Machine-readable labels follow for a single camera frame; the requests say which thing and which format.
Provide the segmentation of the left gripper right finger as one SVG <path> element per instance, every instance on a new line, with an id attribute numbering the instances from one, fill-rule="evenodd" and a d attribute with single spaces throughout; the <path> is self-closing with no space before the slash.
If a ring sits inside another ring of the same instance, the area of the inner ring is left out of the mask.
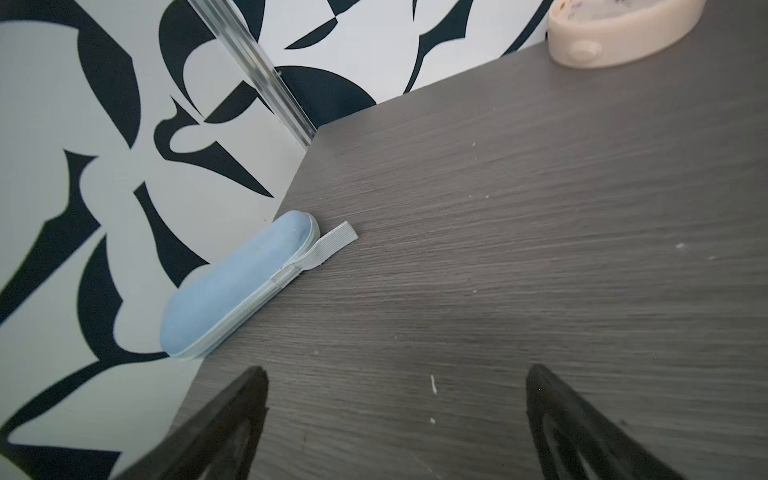
<path id="1" fill-rule="evenodd" d="M 546 479 L 680 479 L 543 364 L 526 377 L 529 428 Z"/>

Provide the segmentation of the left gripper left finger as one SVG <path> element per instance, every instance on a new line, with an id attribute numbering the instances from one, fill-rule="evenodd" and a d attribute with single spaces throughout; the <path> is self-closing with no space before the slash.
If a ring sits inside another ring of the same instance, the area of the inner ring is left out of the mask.
<path id="1" fill-rule="evenodd" d="M 268 376 L 252 366 L 119 479 L 246 479 L 263 432 Z"/>

